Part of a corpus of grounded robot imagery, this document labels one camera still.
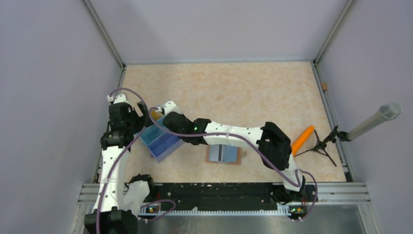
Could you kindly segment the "light blue card box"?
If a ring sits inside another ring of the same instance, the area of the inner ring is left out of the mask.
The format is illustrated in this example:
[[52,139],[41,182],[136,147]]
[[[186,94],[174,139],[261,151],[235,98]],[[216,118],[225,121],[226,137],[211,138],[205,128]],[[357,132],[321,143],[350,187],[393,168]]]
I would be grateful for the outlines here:
[[161,127],[159,128],[157,125],[152,123],[151,126],[147,127],[141,134],[140,139],[145,146],[149,146],[151,143],[153,143],[155,140],[166,134],[163,125],[163,120],[165,117],[161,117],[156,121],[158,125]]

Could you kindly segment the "purple blue card box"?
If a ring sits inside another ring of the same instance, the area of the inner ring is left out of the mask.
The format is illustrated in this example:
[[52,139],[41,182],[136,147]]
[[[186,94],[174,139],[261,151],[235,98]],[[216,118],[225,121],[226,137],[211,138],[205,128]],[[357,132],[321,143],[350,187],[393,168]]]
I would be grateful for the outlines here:
[[152,157],[160,163],[183,144],[184,142],[178,136],[163,134],[151,142],[148,145],[148,149]]

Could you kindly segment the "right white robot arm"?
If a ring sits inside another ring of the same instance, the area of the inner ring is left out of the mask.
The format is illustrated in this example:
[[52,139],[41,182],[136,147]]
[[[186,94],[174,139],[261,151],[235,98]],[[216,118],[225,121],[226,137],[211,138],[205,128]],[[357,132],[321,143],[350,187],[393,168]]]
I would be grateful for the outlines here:
[[291,140],[275,123],[267,121],[262,127],[239,127],[206,118],[191,121],[171,100],[155,110],[164,115],[162,124],[168,133],[175,134],[186,143],[253,149],[264,166],[282,177],[290,200],[298,201],[305,195],[304,177],[294,161]]

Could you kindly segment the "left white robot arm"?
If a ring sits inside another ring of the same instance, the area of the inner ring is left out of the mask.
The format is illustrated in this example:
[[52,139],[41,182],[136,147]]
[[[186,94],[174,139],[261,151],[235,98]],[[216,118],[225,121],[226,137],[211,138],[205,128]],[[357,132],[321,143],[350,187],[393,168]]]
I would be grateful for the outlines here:
[[156,196],[156,188],[147,179],[132,182],[132,191],[124,192],[131,146],[147,126],[148,110],[144,103],[138,103],[140,116],[124,93],[109,95],[107,99],[109,121],[100,139],[99,190],[92,212],[84,217],[84,226],[91,234],[135,234],[140,205]]

